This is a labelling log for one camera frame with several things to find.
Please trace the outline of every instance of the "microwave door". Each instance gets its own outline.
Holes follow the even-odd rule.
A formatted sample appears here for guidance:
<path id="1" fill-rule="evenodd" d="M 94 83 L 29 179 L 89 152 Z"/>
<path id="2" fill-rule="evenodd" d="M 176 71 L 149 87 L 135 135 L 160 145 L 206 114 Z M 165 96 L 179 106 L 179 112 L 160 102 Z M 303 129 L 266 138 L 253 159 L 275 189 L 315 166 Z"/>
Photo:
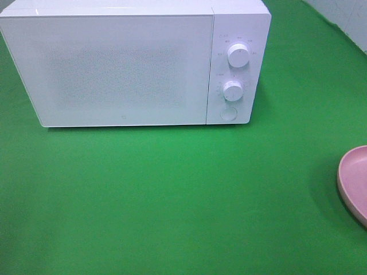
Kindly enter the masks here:
<path id="1" fill-rule="evenodd" d="M 45 127 L 205 124 L 212 24 L 211 15 L 7 18 L 2 31 Z"/>

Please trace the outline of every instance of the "timer knob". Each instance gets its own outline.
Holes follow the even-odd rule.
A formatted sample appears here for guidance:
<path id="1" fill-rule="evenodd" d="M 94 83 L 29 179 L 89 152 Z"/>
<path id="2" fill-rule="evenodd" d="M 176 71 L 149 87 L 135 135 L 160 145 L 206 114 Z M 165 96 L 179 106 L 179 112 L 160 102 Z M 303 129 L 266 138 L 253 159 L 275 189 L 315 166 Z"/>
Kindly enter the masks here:
<path id="1" fill-rule="evenodd" d="M 237 101 L 243 97 L 243 88 L 238 81 L 227 82 L 223 87 L 224 98 L 228 101 Z"/>

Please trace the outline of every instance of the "white microwave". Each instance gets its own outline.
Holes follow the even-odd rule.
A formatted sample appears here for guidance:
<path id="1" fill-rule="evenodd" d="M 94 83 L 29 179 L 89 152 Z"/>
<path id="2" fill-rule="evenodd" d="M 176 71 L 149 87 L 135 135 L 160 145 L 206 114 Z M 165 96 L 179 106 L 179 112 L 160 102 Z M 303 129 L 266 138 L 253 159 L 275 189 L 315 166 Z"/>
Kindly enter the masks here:
<path id="1" fill-rule="evenodd" d="M 0 28 L 44 127 L 250 120 L 260 0 L 15 0 Z"/>

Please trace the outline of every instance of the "pink bowl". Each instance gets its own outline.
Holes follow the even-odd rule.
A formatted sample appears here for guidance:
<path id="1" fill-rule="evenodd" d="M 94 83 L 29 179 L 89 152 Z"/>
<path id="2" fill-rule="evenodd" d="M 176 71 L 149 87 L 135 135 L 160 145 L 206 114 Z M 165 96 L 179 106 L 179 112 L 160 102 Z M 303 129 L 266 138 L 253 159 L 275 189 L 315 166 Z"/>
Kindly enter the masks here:
<path id="1" fill-rule="evenodd" d="M 347 207 L 367 227 L 367 146 L 354 148 L 343 156 L 338 188 Z"/>

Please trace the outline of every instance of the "green surface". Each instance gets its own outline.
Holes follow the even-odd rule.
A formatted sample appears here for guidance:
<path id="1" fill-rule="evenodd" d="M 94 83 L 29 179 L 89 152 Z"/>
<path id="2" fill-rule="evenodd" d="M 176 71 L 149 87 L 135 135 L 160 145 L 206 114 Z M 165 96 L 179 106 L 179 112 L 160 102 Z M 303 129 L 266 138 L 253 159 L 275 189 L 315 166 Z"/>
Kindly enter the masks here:
<path id="1" fill-rule="evenodd" d="M 248 125 L 42 128 L 0 41 L 0 274 L 366 274 L 338 196 L 367 56 L 296 0 Z"/>

